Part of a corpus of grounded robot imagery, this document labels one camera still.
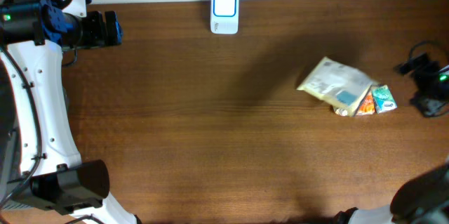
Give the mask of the teal tissue pack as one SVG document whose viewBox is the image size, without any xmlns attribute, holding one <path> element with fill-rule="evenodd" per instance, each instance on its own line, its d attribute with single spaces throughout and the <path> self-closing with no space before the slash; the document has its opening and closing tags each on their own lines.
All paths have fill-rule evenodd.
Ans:
<svg viewBox="0 0 449 224">
<path fill-rule="evenodd" d="M 396 101 L 387 85 L 372 87 L 371 94 L 377 113 L 389 112 L 397 108 Z"/>
</svg>

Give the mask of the orange tissue pack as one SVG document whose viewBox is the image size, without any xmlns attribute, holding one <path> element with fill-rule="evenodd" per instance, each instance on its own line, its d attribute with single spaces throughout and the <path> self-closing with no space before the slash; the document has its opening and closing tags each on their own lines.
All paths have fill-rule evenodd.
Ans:
<svg viewBox="0 0 449 224">
<path fill-rule="evenodd" d="M 358 107 L 356 116 L 372 115 L 375 113 L 375 104 L 371 91 L 367 93 L 363 101 Z"/>
</svg>

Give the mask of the cream snack bag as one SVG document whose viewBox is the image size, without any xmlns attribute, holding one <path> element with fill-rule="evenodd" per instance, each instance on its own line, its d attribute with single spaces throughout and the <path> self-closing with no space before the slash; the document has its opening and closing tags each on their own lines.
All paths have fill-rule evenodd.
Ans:
<svg viewBox="0 0 449 224">
<path fill-rule="evenodd" d="M 297 90 L 346 110 L 347 115 L 352 117 L 370 88 L 377 84 L 361 70 L 324 57 Z"/>
</svg>

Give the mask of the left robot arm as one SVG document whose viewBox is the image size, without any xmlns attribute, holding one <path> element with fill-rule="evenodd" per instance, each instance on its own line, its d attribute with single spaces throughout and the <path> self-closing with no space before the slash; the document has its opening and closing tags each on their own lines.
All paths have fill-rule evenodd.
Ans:
<svg viewBox="0 0 449 224">
<path fill-rule="evenodd" d="M 114 11 L 87 11 L 92 0 L 4 0 L 1 64 L 1 210 L 35 208 L 74 223 L 129 223 L 110 190 L 102 160 L 82 162 L 69 126 L 63 56 L 118 46 Z"/>
</svg>

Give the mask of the green juice carton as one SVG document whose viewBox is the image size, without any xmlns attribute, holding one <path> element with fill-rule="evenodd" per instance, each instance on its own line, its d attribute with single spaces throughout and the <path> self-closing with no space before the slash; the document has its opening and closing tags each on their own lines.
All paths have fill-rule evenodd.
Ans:
<svg viewBox="0 0 449 224">
<path fill-rule="evenodd" d="M 339 116 L 342 116 L 342 117 L 349 117 L 350 116 L 348 111 L 343 109 L 343 108 L 333 107 L 333 111 L 334 111 L 335 114 L 337 114 Z"/>
</svg>

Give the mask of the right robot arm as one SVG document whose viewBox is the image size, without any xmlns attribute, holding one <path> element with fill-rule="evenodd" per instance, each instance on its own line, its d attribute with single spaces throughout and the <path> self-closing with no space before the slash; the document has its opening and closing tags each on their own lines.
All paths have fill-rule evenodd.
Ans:
<svg viewBox="0 0 449 224">
<path fill-rule="evenodd" d="M 399 74 L 410 74 L 418 91 L 410 100 L 423 117 L 437 118 L 448 106 L 448 67 L 441 67 L 427 53 L 397 66 Z M 389 205 L 370 210 L 356 207 L 339 212 L 334 224 L 448 223 L 448 162 L 409 180 Z"/>
</svg>

